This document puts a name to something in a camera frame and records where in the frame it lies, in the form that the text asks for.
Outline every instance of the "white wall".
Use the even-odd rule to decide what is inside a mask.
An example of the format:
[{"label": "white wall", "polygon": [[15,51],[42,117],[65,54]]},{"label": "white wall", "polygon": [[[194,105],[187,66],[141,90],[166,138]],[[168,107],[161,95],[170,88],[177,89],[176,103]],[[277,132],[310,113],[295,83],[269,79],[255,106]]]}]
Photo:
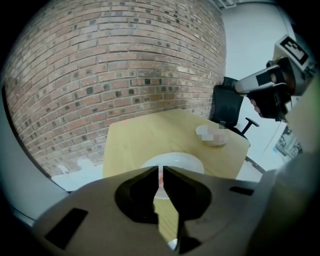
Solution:
[{"label": "white wall", "polygon": [[0,184],[8,202],[36,220],[68,193],[46,178],[18,144],[0,95]]},{"label": "white wall", "polygon": [[[295,39],[289,19],[273,4],[238,4],[237,7],[223,9],[222,17],[226,33],[227,77],[240,80],[265,69],[266,63],[273,58],[275,42],[285,34]],[[245,133],[251,144],[247,156],[265,170],[280,167],[280,163],[273,164],[270,151],[286,124],[261,118],[246,97],[236,126],[239,130],[243,130],[248,123],[245,117],[260,125],[251,126]]]}]

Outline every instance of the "blurred object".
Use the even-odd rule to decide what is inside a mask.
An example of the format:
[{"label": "blurred object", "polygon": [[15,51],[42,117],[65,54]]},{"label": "blurred object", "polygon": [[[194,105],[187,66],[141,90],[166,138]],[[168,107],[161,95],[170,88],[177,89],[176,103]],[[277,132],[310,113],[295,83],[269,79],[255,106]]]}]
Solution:
[{"label": "blurred object", "polygon": [[200,125],[195,130],[199,140],[206,146],[222,146],[226,144],[229,139],[228,132],[222,125],[219,125],[219,128]]},{"label": "blurred object", "polygon": [[276,149],[284,156],[295,158],[298,154],[302,153],[301,144],[297,141],[292,130],[287,126],[279,141],[275,145]]}]

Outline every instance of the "white plate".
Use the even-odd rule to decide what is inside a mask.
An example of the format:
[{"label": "white plate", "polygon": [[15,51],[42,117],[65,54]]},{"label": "white plate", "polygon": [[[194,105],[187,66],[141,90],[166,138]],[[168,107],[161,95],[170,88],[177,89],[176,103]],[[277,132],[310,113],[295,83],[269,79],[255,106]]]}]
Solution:
[{"label": "white plate", "polygon": [[207,146],[222,146],[229,140],[229,130],[200,125],[195,129],[196,136]]},{"label": "white plate", "polygon": [[204,165],[198,158],[191,154],[180,152],[157,155],[146,161],[141,168],[152,166],[159,166],[159,189],[154,196],[157,199],[169,199],[164,189],[163,182],[161,182],[164,166],[178,167],[199,174],[205,173]]}]

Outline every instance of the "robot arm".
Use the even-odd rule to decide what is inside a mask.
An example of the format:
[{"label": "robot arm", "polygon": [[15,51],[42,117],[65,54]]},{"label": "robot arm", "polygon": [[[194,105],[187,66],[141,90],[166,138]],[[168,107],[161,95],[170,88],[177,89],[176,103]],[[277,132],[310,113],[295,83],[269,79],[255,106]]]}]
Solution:
[{"label": "robot arm", "polygon": [[234,85],[240,95],[256,102],[263,118],[285,121],[291,110],[292,96],[301,96],[314,76],[315,65],[308,54],[285,35],[274,47],[274,61]]}]

